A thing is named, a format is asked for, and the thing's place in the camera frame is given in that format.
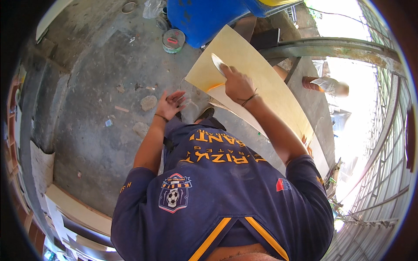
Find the can lid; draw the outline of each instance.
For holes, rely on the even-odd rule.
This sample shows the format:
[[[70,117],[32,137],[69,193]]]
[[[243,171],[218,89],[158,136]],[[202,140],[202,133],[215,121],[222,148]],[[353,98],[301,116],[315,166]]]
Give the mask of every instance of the can lid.
[[[177,29],[171,29],[163,35],[163,45],[168,49],[177,49],[182,47],[186,36],[184,33]]]

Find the football club logo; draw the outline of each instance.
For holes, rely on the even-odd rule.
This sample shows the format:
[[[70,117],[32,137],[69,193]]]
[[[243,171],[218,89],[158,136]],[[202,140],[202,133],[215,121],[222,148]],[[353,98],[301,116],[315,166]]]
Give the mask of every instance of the football club logo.
[[[292,187],[290,186],[290,183],[287,180],[279,179],[276,183],[276,191],[281,190],[291,190]]]
[[[189,177],[183,177],[178,173],[174,173],[163,181],[161,188],[158,200],[158,206],[161,209],[174,213],[179,209],[187,207],[189,188],[191,188]]]

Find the hand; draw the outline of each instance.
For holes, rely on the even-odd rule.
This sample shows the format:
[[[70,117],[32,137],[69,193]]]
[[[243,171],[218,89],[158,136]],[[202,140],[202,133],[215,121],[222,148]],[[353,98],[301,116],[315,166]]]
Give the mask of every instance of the hand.
[[[254,85],[252,79],[245,74],[240,73],[235,67],[228,67],[221,64],[221,69],[227,78],[225,83],[225,93],[231,100],[242,105],[245,100],[254,94]]]
[[[185,93],[185,91],[175,91],[167,96],[167,91],[164,91],[158,102],[155,114],[163,116],[167,120],[171,120],[177,112],[186,107],[185,105],[180,106],[180,104],[186,100],[185,97],[182,97]]]

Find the plastic bag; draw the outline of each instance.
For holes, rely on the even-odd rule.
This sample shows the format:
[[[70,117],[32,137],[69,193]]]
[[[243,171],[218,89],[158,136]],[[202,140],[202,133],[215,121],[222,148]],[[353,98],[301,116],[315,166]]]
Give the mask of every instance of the plastic bag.
[[[167,2],[164,0],[147,0],[145,3],[144,12],[142,17],[146,19],[156,18],[162,11],[163,8],[167,5]]]

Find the tin can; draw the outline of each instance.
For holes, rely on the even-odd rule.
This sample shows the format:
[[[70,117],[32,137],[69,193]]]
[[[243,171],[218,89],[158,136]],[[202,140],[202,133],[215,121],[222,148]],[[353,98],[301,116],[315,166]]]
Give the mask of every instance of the tin can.
[[[163,49],[167,53],[177,53],[186,41],[184,33],[177,29],[171,29],[163,35]]]

